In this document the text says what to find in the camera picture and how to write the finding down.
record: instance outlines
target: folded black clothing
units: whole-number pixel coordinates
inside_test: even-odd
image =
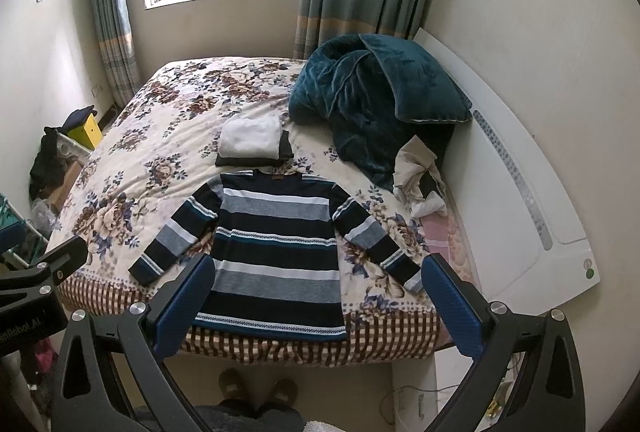
[[[268,167],[281,165],[283,161],[293,157],[288,130],[282,131],[278,152],[280,154],[278,159],[269,159],[266,157],[222,157],[218,155],[216,157],[216,167]]]
[[[98,111],[95,110],[94,107],[95,105],[89,105],[85,108],[78,108],[66,118],[65,123],[58,130],[66,135],[70,130],[84,125],[89,115],[98,116]]]
[[[45,127],[40,139],[40,151],[29,172],[29,199],[35,200],[44,189],[53,190],[65,182],[66,163],[58,155],[58,132]]]

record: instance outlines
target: gray pants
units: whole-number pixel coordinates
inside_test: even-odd
[[[302,432],[305,421],[297,410],[266,403],[257,411],[246,401],[227,399],[219,405],[203,405],[196,411],[215,432]],[[140,423],[160,432],[148,409],[136,410]]]

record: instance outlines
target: metal screw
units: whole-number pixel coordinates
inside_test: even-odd
[[[551,310],[551,317],[553,320],[557,320],[558,322],[562,322],[564,320],[564,313],[562,313],[559,309]]]
[[[86,311],[84,309],[78,309],[74,311],[74,313],[71,315],[71,319],[74,322],[79,322],[80,320],[84,320],[85,316],[86,316]]]
[[[503,315],[507,312],[507,306],[502,302],[491,302],[491,311],[497,315]]]
[[[131,313],[132,315],[141,315],[142,313],[145,312],[146,309],[146,304],[144,302],[136,302],[131,304],[131,307],[129,308],[129,313]]]

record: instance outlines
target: cable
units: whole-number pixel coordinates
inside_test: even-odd
[[[521,354],[519,357],[518,357],[518,355],[517,355],[517,354],[513,354],[513,355],[512,355],[512,357],[511,357],[511,361],[513,361],[514,359],[516,359],[516,363],[515,363],[514,365],[512,365],[511,367],[509,367],[509,366],[507,365],[507,370],[505,371],[505,374],[506,374],[507,372],[512,371],[514,368],[517,368],[517,367],[520,365],[520,362],[522,361],[522,359],[523,359],[523,358],[524,358],[524,354]],[[398,392],[398,391],[400,391],[400,390],[403,390],[403,389],[406,389],[406,388],[413,389],[413,390],[415,390],[415,391],[417,391],[417,392],[442,392],[443,390],[449,390],[450,388],[455,388],[455,387],[457,387],[457,386],[460,386],[460,384],[459,384],[459,383],[457,383],[457,384],[455,384],[455,385],[449,385],[449,386],[446,386],[446,387],[443,387],[443,388],[435,388],[435,389],[418,388],[418,387],[416,387],[415,385],[403,385],[403,386],[401,386],[401,387],[398,387],[398,388],[395,388],[395,389],[393,389],[393,390],[390,390],[389,392],[387,392],[387,393],[382,397],[382,399],[380,400],[380,403],[378,404],[378,413],[380,414],[380,417],[385,421],[385,423],[386,423],[387,425],[395,425],[395,424],[396,424],[396,423],[395,423],[395,421],[389,421],[389,420],[384,416],[384,414],[383,414],[383,412],[382,412],[382,407],[384,406],[385,401],[386,401],[386,399],[387,399],[389,396],[392,396],[392,395],[394,395],[396,392]],[[398,419],[400,420],[400,424],[401,424],[402,426],[404,426],[404,428],[405,428],[406,430],[409,430],[409,429],[408,429],[408,427],[406,427],[406,426],[405,426],[405,424],[404,424],[404,423],[402,423],[402,420],[400,419],[400,417],[399,417],[399,416],[398,416]]]
[[[382,397],[382,399],[380,400],[380,404],[378,404],[378,413],[380,414],[380,417],[385,421],[385,423],[386,423],[387,425],[394,425],[394,424],[395,424],[395,421],[389,421],[389,420],[388,420],[388,419],[387,419],[387,418],[382,414],[382,407],[383,407],[383,405],[384,405],[384,403],[385,403],[385,401],[386,401],[386,398],[388,398],[389,396],[392,396],[392,395],[394,395],[396,392],[398,392],[399,390],[403,390],[403,389],[406,389],[406,388],[412,388],[412,389],[416,390],[417,392],[441,392],[441,391],[443,391],[443,390],[449,390],[450,388],[454,388],[454,387],[457,387],[457,386],[459,386],[459,385],[460,385],[460,384],[459,384],[459,383],[457,383],[457,384],[455,384],[455,385],[449,385],[449,386],[446,386],[446,387],[443,387],[443,388],[431,388],[431,389],[428,389],[428,388],[418,388],[418,387],[416,387],[415,385],[403,385],[402,387],[398,387],[398,388],[395,388],[395,389],[393,389],[393,390],[390,390],[389,392],[387,392],[387,393]]]

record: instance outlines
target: white cloth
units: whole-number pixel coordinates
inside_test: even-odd
[[[260,118],[229,118],[220,130],[218,154],[222,157],[280,157],[282,126],[277,114]]]
[[[344,432],[341,428],[336,428],[327,423],[320,423],[319,421],[309,421],[305,425],[303,432]]]
[[[413,136],[398,151],[394,170],[394,194],[409,210],[413,219],[420,219],[433,212],[447,215],[447,205],[442,199],[445,186],[435,164],[436,155],[417,136]],[[420,179],[428,172],[438,186],[439,192],[432,190],[426,199],[420,192]]]

